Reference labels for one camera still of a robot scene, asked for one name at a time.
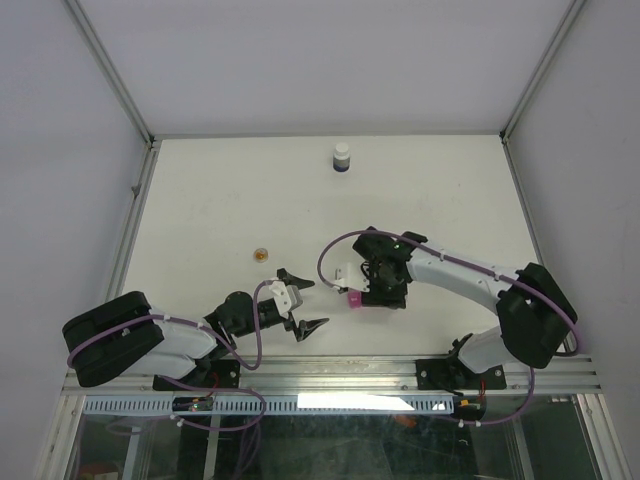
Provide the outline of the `gold bottle cap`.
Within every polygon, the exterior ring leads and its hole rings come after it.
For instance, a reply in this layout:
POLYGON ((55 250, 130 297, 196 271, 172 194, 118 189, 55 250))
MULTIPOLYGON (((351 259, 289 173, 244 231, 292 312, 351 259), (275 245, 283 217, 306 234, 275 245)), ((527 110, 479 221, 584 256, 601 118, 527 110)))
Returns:
POLYGON ((264 263, 269 259, 269 251, 263 247, 257 248, 253 252, 253 259, 257 263, 264 263))

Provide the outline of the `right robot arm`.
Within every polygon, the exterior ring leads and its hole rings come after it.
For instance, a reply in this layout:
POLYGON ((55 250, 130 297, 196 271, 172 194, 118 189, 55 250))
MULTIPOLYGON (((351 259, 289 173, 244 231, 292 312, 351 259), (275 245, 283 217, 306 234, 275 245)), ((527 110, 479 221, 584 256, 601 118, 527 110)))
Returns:
POLYGON ((553 276, 536 263, 522 269, 475 263, 422 235, 406 232, 394 238, 373 227, 358 236, 353 249, 363 260, 364 307, 403 309, 410 284, 417 282, 457 294, 497 316, 497 326, 454 340, 446 357, 427 367, 427 381, 455 395, 505 363, 546 368, 578 320, 553 276))

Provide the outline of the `pink weekly pill organizer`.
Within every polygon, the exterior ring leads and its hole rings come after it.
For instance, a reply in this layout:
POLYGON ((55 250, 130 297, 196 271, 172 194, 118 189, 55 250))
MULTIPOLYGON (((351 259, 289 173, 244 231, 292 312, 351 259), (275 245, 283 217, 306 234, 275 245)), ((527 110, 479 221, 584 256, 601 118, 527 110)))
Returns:
POLYGON ((358 290, 349 290, 347 292, 347 301, 350 309, 358 309, 362 307, 362 293, 358 290))

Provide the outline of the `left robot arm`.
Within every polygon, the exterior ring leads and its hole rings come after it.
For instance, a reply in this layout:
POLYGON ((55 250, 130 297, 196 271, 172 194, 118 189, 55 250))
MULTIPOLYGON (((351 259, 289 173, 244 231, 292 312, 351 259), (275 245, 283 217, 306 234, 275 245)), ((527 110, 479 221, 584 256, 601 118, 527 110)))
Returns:
POLYGON ((237 351, 239 338, 261 340, 264 330, 280 326, 303 342, 326 319, 298 320, 301 292, 313 287, 281 268, 253 293, 234 291, 200 320, 178 318, 155 309, 141 291, 131 291, 86 311, 62 328, 67 365, 79 385, 93 388, 121 375, 151 375, 157 387, 176 380, 188 388, 210 384, 218 363, 231 356, 255 371, 263 358, 257 343, 254 362, 237 351))

